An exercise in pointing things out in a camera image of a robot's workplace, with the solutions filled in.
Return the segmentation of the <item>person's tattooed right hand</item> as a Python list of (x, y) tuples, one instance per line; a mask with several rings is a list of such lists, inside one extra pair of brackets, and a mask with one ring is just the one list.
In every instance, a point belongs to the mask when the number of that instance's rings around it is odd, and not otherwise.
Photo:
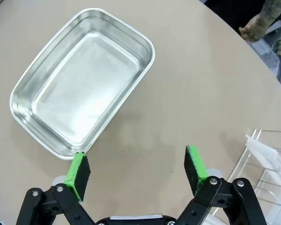
[(239, 27), (238, 30), (244, 40), (254, 43), (263, 38), (272, 22), (272, 20), (268, 20), (266, 17), (262, 17), (258, 14), (244, 27)]

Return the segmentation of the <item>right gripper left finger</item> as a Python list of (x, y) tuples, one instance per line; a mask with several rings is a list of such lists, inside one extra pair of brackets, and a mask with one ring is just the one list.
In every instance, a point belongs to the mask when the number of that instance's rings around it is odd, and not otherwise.
[(75, 154), (65, 181), (47, 191), (33, 187), (26, 192), (17, 225), (52, 225), (57, 215), (64, 215), (70, 225), (94, 225), (80, 202), (83, 201), (90, 166), (86, 154)]

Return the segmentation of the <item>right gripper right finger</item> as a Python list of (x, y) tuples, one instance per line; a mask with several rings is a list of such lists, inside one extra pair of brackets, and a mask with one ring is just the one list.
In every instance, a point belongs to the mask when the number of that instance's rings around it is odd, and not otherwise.
[(200, 225), (213, 207), (222, 208), (231, 225), (260, 224), (260, 204), (248, 179), (227, 182), (209, 175), (195, 146), (186, 147), (184, 168), (194, 198), (177, 225)]

